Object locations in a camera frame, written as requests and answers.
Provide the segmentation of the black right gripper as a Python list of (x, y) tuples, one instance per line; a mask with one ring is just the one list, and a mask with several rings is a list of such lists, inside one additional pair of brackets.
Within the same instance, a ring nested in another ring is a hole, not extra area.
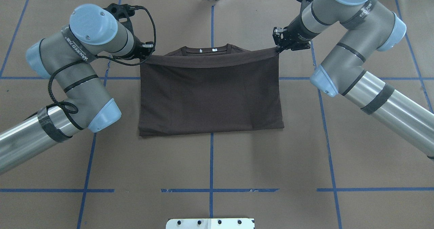
[(276, 52), (282, 53), (284, 50), (305, 50), (310, 49), (310, 34), (302, 23), (302, 16), (297, 16), (291, 23), (284, 27), (273, 28), (273, 40), (276, 45)]

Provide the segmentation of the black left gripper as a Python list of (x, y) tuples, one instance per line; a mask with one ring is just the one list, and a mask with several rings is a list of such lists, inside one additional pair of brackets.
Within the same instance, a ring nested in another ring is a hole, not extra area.
[(155, 42), (141, 42), (137, 36), (133, 36), (132, 50), (127, 54), (128, 60), (146, 59), (155, 51)]

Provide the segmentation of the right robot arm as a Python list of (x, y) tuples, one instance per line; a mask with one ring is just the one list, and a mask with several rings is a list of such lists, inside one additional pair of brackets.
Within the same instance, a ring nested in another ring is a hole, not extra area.
[(276, 51), (309, 49), (336, 22), (347, 32), (310, 82), (330, 97), (344, 96), (432, 160), (433, 113), (363, 68), (374, 51), (391, 49), (406, 34), (405, 23), (378, 0), (303, 0), (287, 27), (273, 29)]

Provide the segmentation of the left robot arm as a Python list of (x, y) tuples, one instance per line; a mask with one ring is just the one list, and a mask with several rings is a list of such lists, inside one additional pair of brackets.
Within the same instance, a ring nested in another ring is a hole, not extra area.
[(80, 5), (60, 32), (27, 50), (28, 65), (48, 79), (52, 103), (1, 133), (1, 174), (81, 130), (97, 133), (121, 118), (118, 105), (91, 62), (108, 59), (126, 65), (125, 60), (144, 63), (149, 58), (156, 40), (144, 43), (134, 35), (130, 18), (138, 10), (145, 7)]

